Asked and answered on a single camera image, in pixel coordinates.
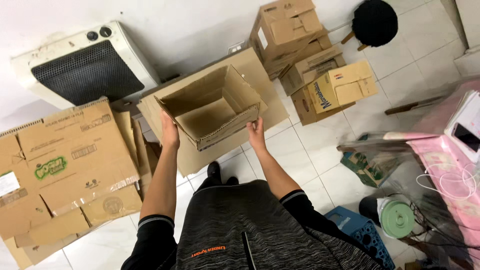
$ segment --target wooden stool leg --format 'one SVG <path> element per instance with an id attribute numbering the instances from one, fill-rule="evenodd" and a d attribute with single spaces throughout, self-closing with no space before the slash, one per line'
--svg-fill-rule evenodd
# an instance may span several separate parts
<path id="1" fill-rule="evenodd" d="M 361 50 L 365 49 L 366 47 L 368 47 L 368 45 L 362 44 L 362 45 L 357 49 L 357 51 L 361 51 Z"/>
<path id="2" fill-rule="evenodd" d="M 348 40 L 350 40 L 352 37 L 355 36 L 355 33 L 352 31 L 350 32 L 350 34 L 348 34 L 343 40 L 342 40 L 342 44 L 345 44 Z"/>

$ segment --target electrical outlet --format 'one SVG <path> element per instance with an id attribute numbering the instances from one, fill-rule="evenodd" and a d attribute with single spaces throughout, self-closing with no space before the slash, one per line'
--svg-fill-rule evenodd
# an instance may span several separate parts
<path id="1" fill-rule="evenodd" d="M 244 44 L 245 44 L 245 40 L 242 41 L 242 42 L 239 42 L 239 43 L 237 43 L 237 44 L 235 44 L 235 45 L 230 46 L 230 47 L 228 48 L 228 50 L 227 50 L 227 55 L 229 55 L 229 54 L 231 54 L 231 53 L 234 53 L 234 52 L 236 52 L 236 51 L 238 51 L 238 50 L 243 49 Z"/>

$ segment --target smartphone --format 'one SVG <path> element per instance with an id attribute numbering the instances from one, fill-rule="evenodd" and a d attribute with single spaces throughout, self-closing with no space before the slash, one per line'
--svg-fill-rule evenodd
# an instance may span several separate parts
<path id="1" fill-rule="evenodd" d="M 455 125 L 453 136 L 467 145 L 474 152 L 479 150 L 480 139 L 459 123 Z"/>

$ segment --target round black cushion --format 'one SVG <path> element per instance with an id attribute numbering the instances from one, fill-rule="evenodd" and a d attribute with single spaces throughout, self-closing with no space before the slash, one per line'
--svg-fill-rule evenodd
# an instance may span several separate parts
<path id="1" fill-rule="evenodd" d="M 366 0 L 354 14 L 352 30 L 362 44 L 372 47 L 385 45 L 398 32 L 395 11 L 382 0 Z"/>

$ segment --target hand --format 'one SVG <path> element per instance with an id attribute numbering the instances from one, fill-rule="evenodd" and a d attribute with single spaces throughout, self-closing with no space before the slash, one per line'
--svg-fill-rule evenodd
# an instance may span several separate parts
<path id="1" fill-rule="evenodd" d="M 258 153 L 258 151 L 267 150 L 265 145 L 265 136 L 264 136 L 264 120 L 262 117 L 258 117 L 258 120 L 255 122 L 247 123 L 248 130 L 248 141 L 252 146 L 253 150 Z"/>
<path id="2" fill-rule="evenodd" d="M 163 133 L 162 145 L 178 150 L 180 147 L 180 137 L 177 125 L 164 110 L 160 112 L 160 119 L 162 120 Z"/>

